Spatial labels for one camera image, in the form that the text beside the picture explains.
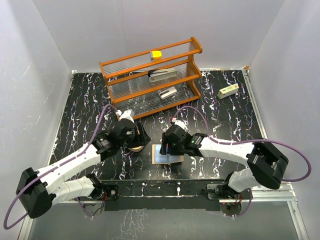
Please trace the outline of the beige card box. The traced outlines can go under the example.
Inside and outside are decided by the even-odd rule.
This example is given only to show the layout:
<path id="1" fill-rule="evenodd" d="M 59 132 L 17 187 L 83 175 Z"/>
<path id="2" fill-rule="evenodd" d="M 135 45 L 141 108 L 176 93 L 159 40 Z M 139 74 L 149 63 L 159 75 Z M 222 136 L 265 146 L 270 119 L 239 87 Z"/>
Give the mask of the beige card box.
<path id="1" fill-rule="evenodd" d="M 136 127 L 129 136 L 129 140 L 126 141 L 126 146 L 132 152 L 140 152 L 144 148 L 145 139 L 142 131 L 138 127 Z"/>

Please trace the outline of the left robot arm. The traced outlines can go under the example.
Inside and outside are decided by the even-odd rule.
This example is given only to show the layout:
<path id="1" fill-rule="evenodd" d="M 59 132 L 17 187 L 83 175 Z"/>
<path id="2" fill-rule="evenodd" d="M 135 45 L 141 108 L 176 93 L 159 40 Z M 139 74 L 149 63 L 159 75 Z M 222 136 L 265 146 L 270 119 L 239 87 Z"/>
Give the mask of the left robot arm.
<path id="1" fill-rule="evenodd" d="M 108 196 L 109 189 L 93 173 L 72 180 L 83 170 L 115 156 L 122 148 L 140 149 L 151 141 L 140 120 L 122 119 L 102 131 L 79 150 L 49 166 L 21 174 L 16 195 L 31 219 L 44 215 L 53 205 L 85 197 Z"/>

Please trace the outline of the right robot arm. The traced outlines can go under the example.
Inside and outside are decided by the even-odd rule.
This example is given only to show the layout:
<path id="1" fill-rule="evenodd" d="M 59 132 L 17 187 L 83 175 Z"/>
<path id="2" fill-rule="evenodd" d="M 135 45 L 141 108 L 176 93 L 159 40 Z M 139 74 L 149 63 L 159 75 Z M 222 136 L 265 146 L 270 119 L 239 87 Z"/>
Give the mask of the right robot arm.
<path id="1" fill-rule="evenodd" d="M 193 135 L 178 124 L 162 133 L 161 155 L 220 158 L 245 166 L 229 173 L 222 184 L 206 190 L 218 199 L 233 199 L 245 190 L 257 186 L 279 189 L 287 169 L 288 158 L 272 143 L 222 143 L 205 133 Z"/>

